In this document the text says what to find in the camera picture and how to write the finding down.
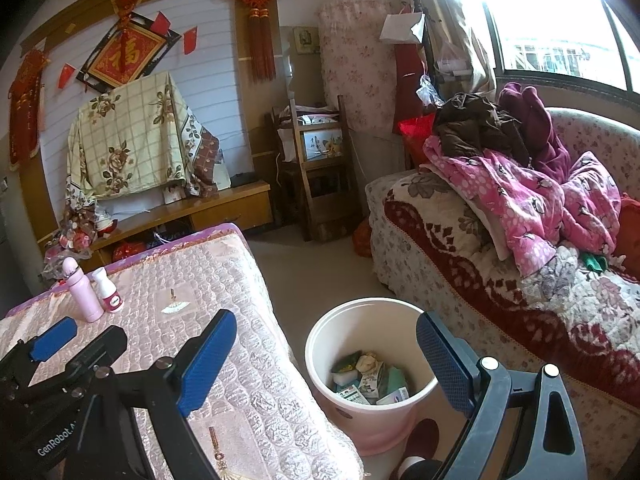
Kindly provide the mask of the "artificial flower bunch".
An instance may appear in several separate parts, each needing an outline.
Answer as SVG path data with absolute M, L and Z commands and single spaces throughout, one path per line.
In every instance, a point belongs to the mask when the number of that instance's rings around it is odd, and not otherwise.
M 46 280 L 61 281 L 63 260 L 67 257 L 83 263 L 93 256 L 92 245 L 114 231 L 118 220 L 104 207 L 95 204 L 79 210 L 66 210 L 61 225 L 43 246 L 41 275 Z

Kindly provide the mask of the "beige cloth ball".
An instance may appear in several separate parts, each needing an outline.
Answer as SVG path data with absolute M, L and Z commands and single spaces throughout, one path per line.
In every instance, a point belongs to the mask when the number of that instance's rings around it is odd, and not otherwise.
M 358 370 L 361 375 L 367 375 L 377 370 L 380 365 L 381 362 L 376 358 L 374 354 L 363 353 L 356 363 L 356 370 Z

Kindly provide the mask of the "white barcode carton box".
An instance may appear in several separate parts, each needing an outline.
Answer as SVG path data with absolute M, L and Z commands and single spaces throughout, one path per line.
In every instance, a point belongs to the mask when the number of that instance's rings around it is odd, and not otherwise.
M 386 374 L 387 366 L 382 363 L 373 373 L 361 375 L 358 389 L 370 403 L 375 404 L 378 399 L 386 395 Z

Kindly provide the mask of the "pink thermos bottle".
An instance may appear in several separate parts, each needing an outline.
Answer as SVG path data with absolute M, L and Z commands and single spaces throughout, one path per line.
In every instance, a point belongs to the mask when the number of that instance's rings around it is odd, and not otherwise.
M 62 270 L 67 288 L 76 301 L 81 315 L 88 323 L 96 322 L 103 315 L 104 310 L 88 276 L 72 257 L 66 257 L 63 260 Z

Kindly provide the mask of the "pink quilted table cover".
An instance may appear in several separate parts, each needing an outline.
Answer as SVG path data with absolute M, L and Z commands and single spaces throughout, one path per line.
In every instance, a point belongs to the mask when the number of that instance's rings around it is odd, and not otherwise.
M 67 282 L 1 322 L 6 479 L 360 479 L 226 224 L 108 266 L 122 305 Z

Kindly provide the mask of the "red chinese knot right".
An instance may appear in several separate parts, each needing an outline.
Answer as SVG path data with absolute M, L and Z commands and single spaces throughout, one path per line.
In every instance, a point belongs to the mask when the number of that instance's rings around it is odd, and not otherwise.
M 250 64 L 256 81 L 276 78 L 268 4 L 272 0 L 239 0 L 248 7 L 247 31 Z

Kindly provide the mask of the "green towel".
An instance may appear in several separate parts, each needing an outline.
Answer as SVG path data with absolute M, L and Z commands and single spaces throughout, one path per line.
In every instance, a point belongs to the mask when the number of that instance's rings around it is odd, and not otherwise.
M 408 387 L 408 380 L 404 371 L 397 366 L 390 366 L 387 369 L 386 379 L 388 393 L 394 392 L 400 388 Z

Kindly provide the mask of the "wooden chair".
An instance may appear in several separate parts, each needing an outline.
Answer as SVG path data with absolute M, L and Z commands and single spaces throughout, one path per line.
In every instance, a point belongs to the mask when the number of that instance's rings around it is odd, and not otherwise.
M 344 98 L 336 107 L 291 100 L 273 107 L 271 123 L 280 144 L 277 168 L 292 179 L 303 237 L 325 243 L 349 235 L 362 209 Z

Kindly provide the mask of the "dark clothes pile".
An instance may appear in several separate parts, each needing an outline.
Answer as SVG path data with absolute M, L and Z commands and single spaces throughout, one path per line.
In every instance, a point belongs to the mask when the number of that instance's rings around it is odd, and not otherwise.
M 458 92 L 439 107 L 433 133 L 442 154 L 449 157 L 474 157 L 491 150 L 559 183 L 570 174 L 570 154 L 532 86 L 509 82 L 495 103 L 480 94 Z

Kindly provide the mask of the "red hanging ornament left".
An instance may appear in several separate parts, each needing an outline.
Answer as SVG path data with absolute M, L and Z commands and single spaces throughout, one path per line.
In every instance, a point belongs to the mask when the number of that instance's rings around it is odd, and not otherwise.
M 39 49 L 27 52 L 8 92 L 10 169 L 20 168 L 38 152 L 41 77 L 48 64 Z

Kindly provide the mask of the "dark green snack packet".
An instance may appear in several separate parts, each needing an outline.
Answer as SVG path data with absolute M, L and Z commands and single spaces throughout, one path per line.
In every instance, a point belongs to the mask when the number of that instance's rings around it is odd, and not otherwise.
M 332 374 L 344 374 L 357 369 L 357 363 L 362 355 L 362 351 L 352 352 L 339 359 L 331 368 Z

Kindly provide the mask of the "cream trash bucket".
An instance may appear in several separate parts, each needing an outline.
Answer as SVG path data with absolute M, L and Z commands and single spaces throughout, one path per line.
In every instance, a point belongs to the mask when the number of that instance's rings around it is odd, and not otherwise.
M 437 379 L 416 341 L 422 310 L 390 298 L 345 302 L 310 331 L 305 363 L 321 406 L 362 456 L 408 437 Z

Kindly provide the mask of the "framed fu character picture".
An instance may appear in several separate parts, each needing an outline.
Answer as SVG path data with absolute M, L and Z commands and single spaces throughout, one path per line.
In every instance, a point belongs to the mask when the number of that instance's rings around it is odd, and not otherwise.
M 132 12 L 125 26 L 113 25 L 78 70 L 76 79 L 92 90 L 105 93 L 149 76 L 163 57 L 182 39 L 164 20 L 155 28 L 150 18 Z

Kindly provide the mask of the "blue white medicine box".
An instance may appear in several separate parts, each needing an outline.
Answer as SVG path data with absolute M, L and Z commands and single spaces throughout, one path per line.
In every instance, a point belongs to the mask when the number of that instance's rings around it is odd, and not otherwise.
M 404 402 L 410 398 L 409 391 L 406 387 L 399 387 L 391 393 L 387 393 L 381 399 L 376 401 L 376 405 L 390 405 Z

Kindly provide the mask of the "white pill bottle pink label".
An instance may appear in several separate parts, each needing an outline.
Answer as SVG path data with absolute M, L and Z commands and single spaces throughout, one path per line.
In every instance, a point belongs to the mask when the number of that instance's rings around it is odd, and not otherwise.
M 92 273 L 93 283 L 96 285 L 96 294 L 106 312 L 115 313 L 122 308 L 124 302 L 122 296 L 105 268 L 97 268 Z

